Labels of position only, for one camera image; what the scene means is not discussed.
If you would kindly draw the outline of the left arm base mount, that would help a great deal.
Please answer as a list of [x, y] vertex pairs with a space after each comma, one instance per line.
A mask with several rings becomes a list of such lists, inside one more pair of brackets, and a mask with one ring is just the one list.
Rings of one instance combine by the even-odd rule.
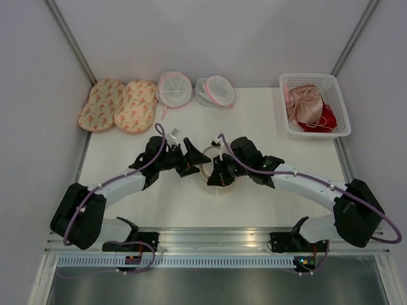
[[158, 232], [132, 233], [125, 241], [109, 241], [102, 246], [103, 252], [156, 252], [159, 244]]

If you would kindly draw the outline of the cream mesh laundry bag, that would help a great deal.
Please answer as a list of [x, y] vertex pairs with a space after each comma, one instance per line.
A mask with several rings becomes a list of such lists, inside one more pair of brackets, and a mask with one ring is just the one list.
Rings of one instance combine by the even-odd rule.
[[213, 172], [214, 169], [214, 162], [213, 158], [216, 157], [219, 154], [219, 150], [213, 146], [209, 146], [203, 150], [203, 154], [210, 158], [211, 163], [206, 163], [204, 165], [199, 165], [200, 169], [200, 175], [201, 179], [198, 185], [208, 194], [214, 195], [214, 196], [223, 196], [226, 194], [230, 194], [236, 190], [237, 185], [236, 184], [231, 184], [229, 186], [208, 186], [207, 182], [209, 180], [209, 177], [211, 173]]

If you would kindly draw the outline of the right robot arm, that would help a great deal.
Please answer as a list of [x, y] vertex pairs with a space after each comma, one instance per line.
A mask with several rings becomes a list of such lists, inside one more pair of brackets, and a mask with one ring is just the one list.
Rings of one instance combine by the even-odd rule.
[[383, 208], [362, 180], [344, 183], [298, 172], [283, 159], [262, 155], [247, 137], [231, 144], [216, 139], [211, 145], [219, 155], [213, 159], [207, 185], [226, 187], [236, 178], [248, 176], [258, 185], [297, 194], [330, 211], [322, 217], [302, 217], [295, 224], [290, 242], [298, 251], [333, 238], [364, 248], [382, 221]]

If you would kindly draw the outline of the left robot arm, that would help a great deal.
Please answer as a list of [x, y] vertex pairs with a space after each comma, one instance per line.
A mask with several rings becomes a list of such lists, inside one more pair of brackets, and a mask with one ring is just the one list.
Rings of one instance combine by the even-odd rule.
[[164, 137], [151, 137], [145, 151], [120, 175], [94, 187], [78, 182], [71, 184], [50, 222], [51, 231], [62, 237], [66, 246], [90, 248], [107, 226], [104, 218], [107, 207], [146, 190], [158, 180], [160, 172], [175, 170], [180, 177], [185, 177], [198, 173], [199, 165], [211, 162], [189, 138], [183, 142], [186, 153], [181, 145], [169, 145]]

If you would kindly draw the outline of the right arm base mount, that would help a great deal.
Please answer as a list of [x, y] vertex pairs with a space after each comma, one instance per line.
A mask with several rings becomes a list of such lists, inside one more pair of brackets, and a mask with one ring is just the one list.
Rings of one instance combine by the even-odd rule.
[[272, 232], [268, 246], [273, 253], [307, 253], [314, 252], [323, 253], [328, 249], [326, 241], [318, 241], [317, 243], [309, 243], [300, 237], [298, 240], [291, 236], [289, 232]]

